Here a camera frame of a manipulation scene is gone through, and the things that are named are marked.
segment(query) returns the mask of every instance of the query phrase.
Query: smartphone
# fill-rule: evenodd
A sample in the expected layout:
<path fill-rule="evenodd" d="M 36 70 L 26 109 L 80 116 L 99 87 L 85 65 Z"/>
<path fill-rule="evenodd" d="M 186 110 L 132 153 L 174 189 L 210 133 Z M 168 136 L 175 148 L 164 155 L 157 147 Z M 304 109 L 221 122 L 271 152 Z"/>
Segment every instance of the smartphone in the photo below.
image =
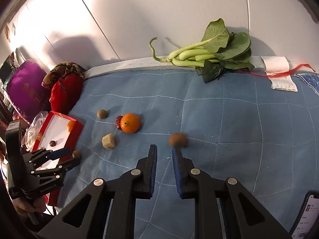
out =
<path fill-rule="evenodd" d="M 290 230 L 292 238 L 307 239 L 309 232 L 318 218 L 319 214 L 319 191 L 309 191 L 301 206 L 297 219 Z"/>

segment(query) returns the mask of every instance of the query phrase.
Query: red mesh bag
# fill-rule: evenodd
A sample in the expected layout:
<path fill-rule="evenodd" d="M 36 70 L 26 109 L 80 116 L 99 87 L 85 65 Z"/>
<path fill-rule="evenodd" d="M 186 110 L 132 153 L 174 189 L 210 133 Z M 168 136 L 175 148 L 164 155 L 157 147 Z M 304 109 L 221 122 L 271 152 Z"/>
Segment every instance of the red mesh bag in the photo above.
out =
<path fill-rule="evenodd" d="M 80 76 L 75 73 L 65 74 L 52 88 L 51 110 L 67 115 L 79 100 L 82 87 Z"/>

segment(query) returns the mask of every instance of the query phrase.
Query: vegetable stem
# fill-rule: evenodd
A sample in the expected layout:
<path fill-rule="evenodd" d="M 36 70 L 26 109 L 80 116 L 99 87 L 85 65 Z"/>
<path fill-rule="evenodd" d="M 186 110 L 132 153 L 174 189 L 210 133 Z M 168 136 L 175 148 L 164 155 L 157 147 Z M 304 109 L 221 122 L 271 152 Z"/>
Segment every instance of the vegetable stem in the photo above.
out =
<path fill-rule="evenodd" d="M 205 55 L 202 54 L 202 55 L 195 56 L 196 61 L 203 61 L 203 60 L 212 59 L 212 58 L 216 58 L 216 56 L 214 54 L 205 54 Z"/>
<path fill-rule="evenodd" d="M 187 57 L 205 55 L 205 54 L 209 54 L 209 52 L 206 49 L 189 49 L 180 53 L 179 58 L 180 60 L 184 60 Z"/>
<path fill-rule="evenodd" d="M 172 59 L 172 64 L 178 67 L 204 67 L 203 62 L 196 62 L 196 61 L 181 61 L 176 58 Z"/>
<path fill-rule="evenodd" d="M 195 43 L 195 44 L 192 44 L 192 45 L 189 45 L 189 46 L 186 46 L 186 47 L 182 47 L 180 49 L 177 49 L 175 51 L 173 51 L 172 53 L 170 53 L 168 55 L 168 58 L 169 59 L 173 59 L 175 58 L 176 56 L 178 56 L 179 54 L 181 54 L 182 52 L 186 51 L 186 50 L 189 50 L 189 49 L 193 49 L 193 48 L 196 48 L 196 47 L 200 47 L 202 45 L 205 45 L 206 43 L 210 42 L 211 40 L 213 40 L 214 38 L 210 38 L 210 39 L 207 39 L 207 40 L 204 40 L 202 42 L 199 42 L 199 43 Z"/>
<path fill-rule="evenodd" d="M 192 56 L 192 57 L 187 57 L 186 59 L 184 59 L 184 60 L 195 60 L 195 56 Z"/>
<path fill-rule="evenodd" d="M 152 57 L 153 57 L 153 59 L 154 60 L 156 60 L 156 61 L 158 61 L 158 62 L 169 62 L 169 63 L 171 63 L 172 62 L 172 60 L 170 60 L 169 58 L 158 58 L 158 57 L 156 57 L 156 55 L 155 55 L 155 49 L 153 48 L 153 46 L 152 46 L 152 42 L 154 41 L 154 40 L 156 40 L 157 39 L 157 37 L 154 37 L 154 38 L 152 38 L 151 40 L 150 40 L 150 42 L 148 43 L 148 45 L 150 46 L 150 49 L 152 50 Z"/>
<path fill-rule="evenodd" d="M 208 61 L 212 62 L 212 63 L 219 63 L 218 59 L 209 59 Z"/>

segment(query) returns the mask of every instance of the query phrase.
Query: phone screen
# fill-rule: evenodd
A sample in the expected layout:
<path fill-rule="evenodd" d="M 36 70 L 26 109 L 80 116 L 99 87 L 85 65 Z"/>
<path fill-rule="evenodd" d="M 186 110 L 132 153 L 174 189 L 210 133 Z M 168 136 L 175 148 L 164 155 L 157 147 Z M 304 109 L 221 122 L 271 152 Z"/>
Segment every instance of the phone screen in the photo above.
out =
<path fill-rule="evenodd" d="M 305 209 L 295 231 L 292 233 L 292 238 L 304 238 L 318 217 L 319 199 L 315 198 L 314 195 L 311 194 L 308 201 L 303 206 Z"/>

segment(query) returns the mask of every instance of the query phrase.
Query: human hand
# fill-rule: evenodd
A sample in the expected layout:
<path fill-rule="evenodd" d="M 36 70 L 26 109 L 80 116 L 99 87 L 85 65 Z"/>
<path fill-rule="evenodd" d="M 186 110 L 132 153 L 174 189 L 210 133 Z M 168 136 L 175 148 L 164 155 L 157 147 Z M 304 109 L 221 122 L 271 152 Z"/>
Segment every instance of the human hand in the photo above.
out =
<path fill-rule="evenodd" d="M 24 218 L 28 217 L 28 212 L 34 213 L 36 211 L 42 213 L 46 209 L 44 197 L 35 199 L 33 206 L 27 201 L 26 198 L 13 199 L 12 204 L 17 213 Z"/>

